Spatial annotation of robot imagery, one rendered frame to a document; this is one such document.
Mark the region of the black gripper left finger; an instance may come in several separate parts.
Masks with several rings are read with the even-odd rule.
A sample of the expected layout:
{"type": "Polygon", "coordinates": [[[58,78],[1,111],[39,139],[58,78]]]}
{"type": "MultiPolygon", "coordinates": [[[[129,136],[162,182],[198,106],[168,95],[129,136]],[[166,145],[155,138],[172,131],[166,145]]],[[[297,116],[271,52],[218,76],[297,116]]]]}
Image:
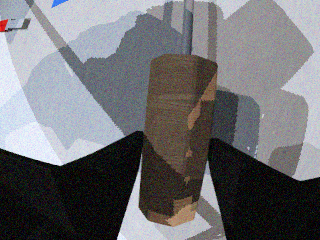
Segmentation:
{"type": "Polygon", "coordinates": [[[137,131],[64,165],[0,148],[0,196],[56,221],[69,240],[117,240],[143,147],[137,131]]]}

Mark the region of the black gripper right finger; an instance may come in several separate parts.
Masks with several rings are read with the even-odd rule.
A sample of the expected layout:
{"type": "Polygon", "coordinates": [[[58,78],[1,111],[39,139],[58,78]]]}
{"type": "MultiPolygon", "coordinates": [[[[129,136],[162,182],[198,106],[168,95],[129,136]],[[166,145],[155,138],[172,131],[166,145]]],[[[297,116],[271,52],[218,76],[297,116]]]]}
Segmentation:
{"type": "Polygon", "coordinates": [[[293,179],[216,137],[208,163],[227,240],[292,240],[320,207],[320,176],[293,179]]]}

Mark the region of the blue flat strip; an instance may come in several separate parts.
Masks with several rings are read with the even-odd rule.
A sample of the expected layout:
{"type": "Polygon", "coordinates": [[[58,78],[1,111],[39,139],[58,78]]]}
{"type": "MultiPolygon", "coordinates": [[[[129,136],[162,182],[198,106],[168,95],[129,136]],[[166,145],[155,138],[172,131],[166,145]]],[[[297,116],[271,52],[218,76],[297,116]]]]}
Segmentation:
{"type": "Polygon", "coordinates": [[[64,1],[67,1],[67,0],[55,0],[55,1],[53,1],[52,7],[55,7],[55,5],[59,5],[61,3],[64,3],[64,1]]]}

